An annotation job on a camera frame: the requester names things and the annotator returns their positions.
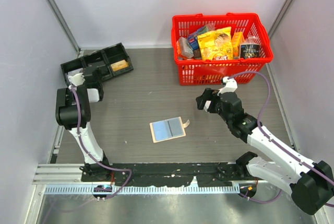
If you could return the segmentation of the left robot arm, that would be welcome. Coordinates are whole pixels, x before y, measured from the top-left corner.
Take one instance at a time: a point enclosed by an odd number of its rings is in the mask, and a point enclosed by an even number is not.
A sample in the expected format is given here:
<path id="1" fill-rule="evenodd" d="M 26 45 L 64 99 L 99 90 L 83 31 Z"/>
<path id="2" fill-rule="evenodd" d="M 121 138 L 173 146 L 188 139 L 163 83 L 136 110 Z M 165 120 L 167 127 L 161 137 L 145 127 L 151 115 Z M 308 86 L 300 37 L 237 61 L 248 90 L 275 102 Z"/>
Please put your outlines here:
<path id="1" fill-rule="evenodd" d="M 104 96 L 101 68 L 89 66 L 67 77 L 69 86 L 56 93 L 56 121 L 79 145 L 84 158 L 82 174 L 92 180 L 106 181 L 111 177 L 111 168 L 90 124 L 90 104 L 102 101 Z"/>

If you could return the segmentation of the beige card holder wallet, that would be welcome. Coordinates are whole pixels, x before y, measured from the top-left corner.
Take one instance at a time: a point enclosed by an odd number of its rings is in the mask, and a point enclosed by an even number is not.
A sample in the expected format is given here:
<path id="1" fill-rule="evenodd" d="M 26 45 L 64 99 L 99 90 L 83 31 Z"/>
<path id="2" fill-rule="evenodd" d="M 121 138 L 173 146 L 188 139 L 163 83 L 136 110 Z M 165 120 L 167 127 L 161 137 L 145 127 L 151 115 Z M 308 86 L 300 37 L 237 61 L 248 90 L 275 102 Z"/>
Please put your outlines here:
<path id="1" fill-rule="evenodd" d="M 189 120 L 183 123 L 182 118 L 179 116 L 167 120 L 152 122 L 149 126 L 153 143 L 160 143 L 167 140 L 185 137 L 185 128 L 189 126 Z"/>

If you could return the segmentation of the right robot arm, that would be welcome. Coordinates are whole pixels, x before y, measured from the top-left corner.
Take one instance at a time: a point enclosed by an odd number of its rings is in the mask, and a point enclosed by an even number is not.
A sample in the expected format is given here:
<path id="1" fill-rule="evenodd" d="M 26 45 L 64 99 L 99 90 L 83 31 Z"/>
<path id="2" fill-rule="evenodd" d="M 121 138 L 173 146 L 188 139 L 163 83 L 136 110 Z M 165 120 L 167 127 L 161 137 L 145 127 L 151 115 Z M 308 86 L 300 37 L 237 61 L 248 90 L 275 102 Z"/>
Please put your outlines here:
<path id="1" fill-rule="evenodd" d="M 207 88 L 196 98 L 197 108 L 219 115 L 236 138 L 269 157 L 268 163 L 252 152 L 241 156 L 235 168 L 243 180 L 266 180 L 291 196 L 303 212 L 314 215 L 333 198 L 333 172 L 323 160 L 314 162 L 276 138 L 255 117 L 246 113 L 235 92 Z"/>

